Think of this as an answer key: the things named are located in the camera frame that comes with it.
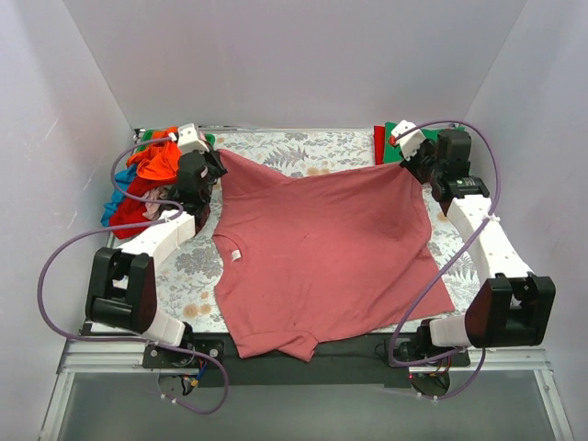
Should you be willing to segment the dusty rose t-shirt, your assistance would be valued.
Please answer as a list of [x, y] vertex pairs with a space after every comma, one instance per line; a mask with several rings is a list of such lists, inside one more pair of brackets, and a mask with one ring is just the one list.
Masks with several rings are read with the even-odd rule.
[[396, 164], [288, 177], [222, 151], [215, 297], [240, 357], [451, 312], [421, 185]]

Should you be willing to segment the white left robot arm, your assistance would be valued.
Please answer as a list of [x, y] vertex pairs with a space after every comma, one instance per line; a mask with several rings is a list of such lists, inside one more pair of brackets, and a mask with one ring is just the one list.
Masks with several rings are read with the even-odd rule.
[[126, 330], [164, 344], [164, 356], [178, 368], [196, 354], [186, 339], [187, 325], [158, 307], [156, 270], [179, 246], [206, 224], [212, 190], [226, 174], [220, 155], [209, 147], [182, 155], [171, 198], [184, 211], [162, 213], [161, 224], [148, 227], [119, 248], [103, 247], [95, 254], [85, 303], [86, 319]]

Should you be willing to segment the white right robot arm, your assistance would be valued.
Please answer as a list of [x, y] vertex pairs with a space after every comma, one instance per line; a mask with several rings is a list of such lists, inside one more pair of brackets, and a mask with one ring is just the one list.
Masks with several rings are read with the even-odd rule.
[[390, 135], [401, 166], [421, 184], [460, 234], [481, 287], [462, 315], [427, 319], [397, 351], [399, 366], [419, 358], [436, 365], [445, 357], [476, 348], [536, 346], [543, 342], [556, 295], [550, 277], [538, 276], [515, 251], [494, 215], [496, 198], [470, 174], [471, 137], [444, 129], [430, 140], [404, 121]]

